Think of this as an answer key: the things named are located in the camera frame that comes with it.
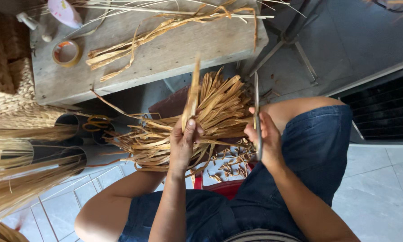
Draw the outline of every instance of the finger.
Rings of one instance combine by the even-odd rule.
[[[197,132],[200,135],[204,134],[204,130],[203,130],[202,126],[199,123],[197,123]]]
[[[182,137],[182,117],[179,117],[175,126],[172,129],[171,137],[177,138],[178,140]]]
[[[200,133],[199,132],[194,132],[193,135],[193,142],[199,143],[200,142]]]
[[[260,119],[263,122],[261,125],[262,130],[267,131],[267,135],[277,134],[279,132],[275,123],[272,120],[272,117],[266,112],[260,112]]]
[[[247,124],[243,132],[248,135],[249,140],[251,140],[252,142],[258,142],[258,135],[257,131],[254,129],[254,124]]]
[[[195,120],[193,118],[190,118],[186,124],[185,131],[183,133],[183,140],[185,142],[193,143],[193,134],[195,130]]]

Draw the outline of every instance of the black grate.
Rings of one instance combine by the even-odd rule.
[[[403,73],[399,76],[336,95],[351,106],[353,121],[365,140],[403,140]]]

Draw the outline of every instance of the masking tape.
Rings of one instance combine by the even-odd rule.
[[[63,51],[63,48],[66,48],[65,55],[60,55],[61,51]],[[62,41],[56,44],[54,50],[52,51],[52,59],[54,59],[54,62],[64,67],[74,66],[80,61],[81,57],[82,51],[80,51],[80,48],[75,41]],[[65,61],[60,60],[60,58],[71,59],[69,61]]]

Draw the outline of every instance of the white tile floor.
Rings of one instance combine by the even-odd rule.
[[[129,163],[61,184],[40,196],[44,210],[40,203],[36,204],[37,199],[32,207],[11,214],[3,223],[15,228],[22,221],[21,232],[31,242],[81,241],[73,229],[80,207],[134,171]],[[214,183],[210,179],[205,185]],[[187,188],[191,187],[188,178]],[[348,166],[334,196],[333,210],[362,242],[403,242],[403,148],[350,146]]]

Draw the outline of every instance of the wrist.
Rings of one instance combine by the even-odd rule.
[[[171,179],[185,179],[185,168],[169,168],[167,172],[167,178]]]
[[[264,165],[273,177],[277,177],[279,175],[284,174],[288,169],[282,156],[278,157],[277,161],[269,162],[268,164]]]

